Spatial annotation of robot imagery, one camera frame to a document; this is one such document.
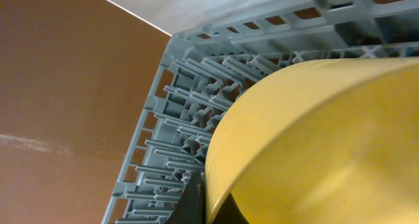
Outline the yellow bowl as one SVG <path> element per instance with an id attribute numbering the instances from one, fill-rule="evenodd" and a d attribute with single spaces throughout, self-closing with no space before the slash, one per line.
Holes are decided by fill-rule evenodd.
<path id="1" fill-rule="evenodd" d="M 250 223 L 417 223 L 418 59 L 335 59 L 265 77 L 206 159 L 206 221 L 232 196 Z"/>

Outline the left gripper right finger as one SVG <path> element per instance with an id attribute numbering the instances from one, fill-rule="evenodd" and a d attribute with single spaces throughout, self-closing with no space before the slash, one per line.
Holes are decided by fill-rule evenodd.
<path id="1" fill-rule="evenodd" d="M 213 224 L 249 224 L 230 193 L 218 211 Z"/>

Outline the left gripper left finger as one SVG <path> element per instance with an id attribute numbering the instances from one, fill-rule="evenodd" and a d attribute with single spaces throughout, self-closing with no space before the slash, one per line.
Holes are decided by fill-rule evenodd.
<path id="1" fill-rule="evenodd" d="M 204 224 L 206 188 L 202 174 L 193 172 L 166 224 Z"/>

